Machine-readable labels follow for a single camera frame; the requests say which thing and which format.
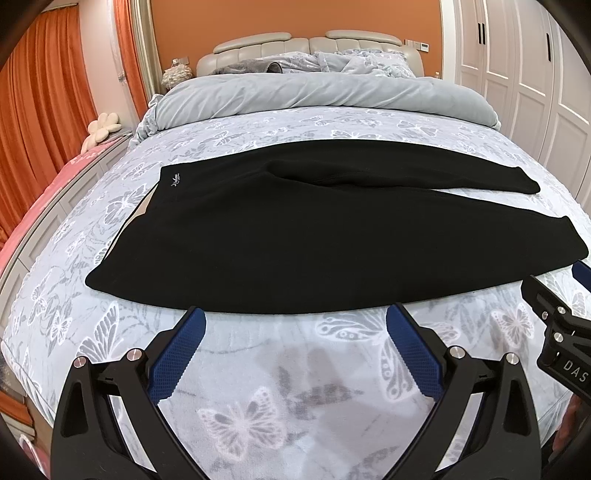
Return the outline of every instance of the butterfly print bedsheet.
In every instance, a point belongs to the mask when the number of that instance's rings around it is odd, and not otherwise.
[[[76,355],[93,362],[119,359],[129,348],[146,347],[183,314],[116,299],[84,285],[125,219],[158,181],[160,167],[321,138],[414,142],[519,166],[540,184],[539,194],[454,193],[568,215],[591,245],[591,221],[570,193],[490,128],[412,112],[311,107],[163,131],[126,155],[74,208],[14,303],[2,352],[50,423]],[[379,225],[367,231],[380,234]],[[591,297],[569,269],[540,278],[576,314],[586,316]],[[541,435],[549,437],[569,395],[535,366],[544,325],[523,302],[519,284],[407,308],[419,324],[473,356],[500,358],[516,352],[530,379]],[[401,362],[384,317],[385,308],[263,319],[207,314],[203,342],[160,409],[187,451],[216,480],[381,478],[432,407]],[[113,406],[132,454],[149,467],[121,402],[115,399]],[[444,463],[457,459],[477,408],[477,403],[470,404]]]

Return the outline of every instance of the white door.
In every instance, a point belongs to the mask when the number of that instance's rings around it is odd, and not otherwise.
[[[591,74],[562,29],[553,19],[551,24],[554,94],[540,163],[586,204],[591,178],[585,178],[585,189],[581,185],[591,157]]]
[[[482,44],[481,0],[456,3],[456,82],[481,93],[484,46]]]
[[[550,16],[537,0],[513,1],[515,86],[506,134],[538,160],[552,104],[553,33]]]
[[[483,0],[485,43],[482,96],[491,104],[507,134],[515,82],[514,0]]]

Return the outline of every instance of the orange wall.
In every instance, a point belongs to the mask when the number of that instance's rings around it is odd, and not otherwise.
[[[172,59],[197,61],[233,38],[286,31],[293,37],[324,37],[327,30],[371,30],[404,42],[429,43],[421,52],[425,75],[441,72],[440,0],[152,0],[163,69]]]

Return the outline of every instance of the metal screw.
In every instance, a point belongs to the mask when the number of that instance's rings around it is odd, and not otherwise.
[[[127,360],[129,360],[130,362],[135,362],[136,360],[139,360],[141,358],[142,354],[143,352],[139,348],[132,348],[129,352],[127,352],[127,355],[125,356],[127,357]]]
[[[86,365],[86,357],[85,356],[77,356],[74,360],[74,368],[81,368]]]
[[[453,357],[453,358],[464,358],[466,356],[466,351],[461,347],[461,346],[452,346],[449,349],[449,354]]]
[[[507,360],[511,365],[517,365],[519,363],[519,357],[515,353],[508,353],[505,355],[505,360]]]

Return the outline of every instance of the gray blanket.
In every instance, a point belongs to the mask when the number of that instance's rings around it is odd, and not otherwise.
[[[227,73],[282,73],[282,68],[276,61],[249,59],[219,67],[211,72],[211,75]]]
[[[154,95],[129,151],[157,132],[211,118],[302,106],[355,106],[432,113],[499,130],[493,108],[474,90],[432,77],[415,79],[306,73],[215,75]]]

